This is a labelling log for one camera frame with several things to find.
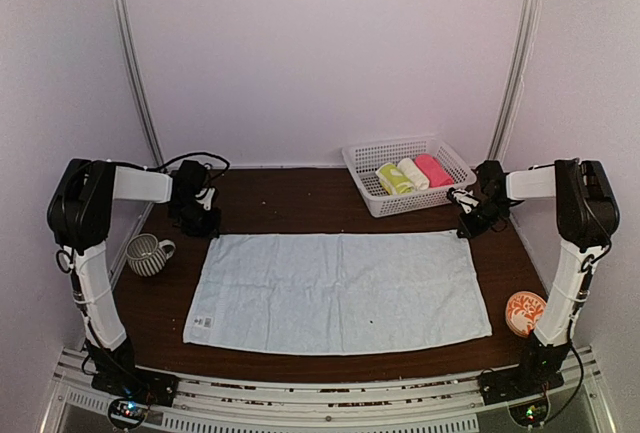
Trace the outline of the green patterned towel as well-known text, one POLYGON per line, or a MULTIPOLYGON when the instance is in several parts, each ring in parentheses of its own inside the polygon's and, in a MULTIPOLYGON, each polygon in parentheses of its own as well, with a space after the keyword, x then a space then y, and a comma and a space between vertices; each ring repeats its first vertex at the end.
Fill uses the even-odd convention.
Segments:
POLYGON ((413 183, 393 163, 385 163, 376 170, 376 176, 390 196, 410 194, 415 191, 413 183))

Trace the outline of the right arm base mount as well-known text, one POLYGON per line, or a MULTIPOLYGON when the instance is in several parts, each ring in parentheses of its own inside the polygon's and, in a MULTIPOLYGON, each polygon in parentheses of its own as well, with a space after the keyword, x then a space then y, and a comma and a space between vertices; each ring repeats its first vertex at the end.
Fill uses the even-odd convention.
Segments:
POLYGON ((563 386, 560 369, 568 352, 567 345, 526 347, 516 366, 481 373, 478 384, 484 404, 508 402, 563 386))

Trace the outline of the light blue towel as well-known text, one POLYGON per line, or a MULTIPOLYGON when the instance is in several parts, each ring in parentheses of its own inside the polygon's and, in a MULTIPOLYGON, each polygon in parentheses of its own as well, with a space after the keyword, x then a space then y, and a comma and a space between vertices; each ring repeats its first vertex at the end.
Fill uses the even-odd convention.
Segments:
POLYGON ((210 244, 185 342, 324 356, 490 336, 469 243, 454 231, 237 234, 210 244))

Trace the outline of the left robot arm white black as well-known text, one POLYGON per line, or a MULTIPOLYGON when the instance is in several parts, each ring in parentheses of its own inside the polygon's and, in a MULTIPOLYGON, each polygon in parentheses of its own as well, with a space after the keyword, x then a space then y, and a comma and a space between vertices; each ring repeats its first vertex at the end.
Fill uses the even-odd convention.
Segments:
POLYGON ((71 160, 47 210, 47 224, 58 246, 56 263, 70 277, 73 300, 84 322, 87 349, 106 382, 123 397, 137 395, 144 386, 135 368, 132 343, 113 297, 106 265, 106 240, 117 200, 165 204, 169 216, 192 237, 215 237, 221 212, 215 207, 215 181, 230 168, 201 163, 203 153, 171 159, 147 167, 112 160, 71 160))

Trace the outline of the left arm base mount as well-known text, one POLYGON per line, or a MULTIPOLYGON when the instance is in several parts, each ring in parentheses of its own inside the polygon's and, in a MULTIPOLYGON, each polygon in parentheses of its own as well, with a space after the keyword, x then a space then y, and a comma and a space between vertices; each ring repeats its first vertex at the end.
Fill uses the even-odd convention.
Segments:
POLYGON ((179 378, 138 368, 133 347, 128 343, 114 351, 90 344, 89 355, 96 369, 91 381, 93 389, 140 404, 166 407, 173 404, 179 378))

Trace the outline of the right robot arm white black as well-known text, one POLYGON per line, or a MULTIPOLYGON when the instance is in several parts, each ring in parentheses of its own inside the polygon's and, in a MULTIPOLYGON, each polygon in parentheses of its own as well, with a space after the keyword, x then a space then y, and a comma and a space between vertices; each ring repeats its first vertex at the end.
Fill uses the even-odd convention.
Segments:
POLYGON ((460 238, 485 233, 527 200, 555 201, 559 262, 544 312, 512 376, 517 391, 530 395, 569 354, 596 267, 612 248, 620 212, 604 166, 597 160, 559 159, 509 173, 500 162, 488 160, 477 167, 476 175, 478 197, 465 189, 447 192, 448 200, 461 208, 460 238))

